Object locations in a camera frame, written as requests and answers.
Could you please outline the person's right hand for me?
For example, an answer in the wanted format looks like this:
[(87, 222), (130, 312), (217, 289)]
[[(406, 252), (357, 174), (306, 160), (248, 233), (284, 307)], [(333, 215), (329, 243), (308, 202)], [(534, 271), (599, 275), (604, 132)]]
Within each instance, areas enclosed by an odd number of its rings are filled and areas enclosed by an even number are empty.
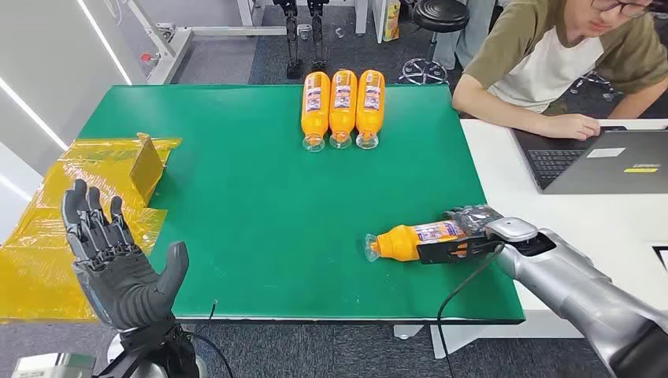
[(553, 139), (576, 139), (585, 141), (598, 136), (601, 127), (598, 120), (582, 114), (563, 114), (545, 118), (541, 135)]

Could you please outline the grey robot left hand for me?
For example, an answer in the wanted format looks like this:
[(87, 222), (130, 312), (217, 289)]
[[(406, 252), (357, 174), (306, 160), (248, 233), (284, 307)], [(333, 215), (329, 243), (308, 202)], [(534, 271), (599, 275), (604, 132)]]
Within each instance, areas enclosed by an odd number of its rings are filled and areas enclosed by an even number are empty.
[(104, 213), (100, 190), (75, 180), (61, 201), (72, 269), (91, 308), (120, 331), (145, 328), (173, 316), (172, 308), (189, 266), (187, 245), (169, 245), (162, 272), (156, 272), (135, 242), (114, 196)]

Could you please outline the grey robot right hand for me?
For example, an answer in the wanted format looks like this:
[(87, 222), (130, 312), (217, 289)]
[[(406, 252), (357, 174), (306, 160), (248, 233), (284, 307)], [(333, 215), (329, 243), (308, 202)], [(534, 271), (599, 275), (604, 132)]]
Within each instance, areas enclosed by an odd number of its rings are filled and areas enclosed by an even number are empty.
[(465, 259), (482, 258), (492, 254), (503, 242), (493, 240), (484, 233), (488, 223), (503, 218), (487, 205), (453, 208), (443, 214), (446, 221), (458, 226), (462, 236), (449, 241), (424, 241), (417, 244), (417, 254), (422, 264), (450, 264)]

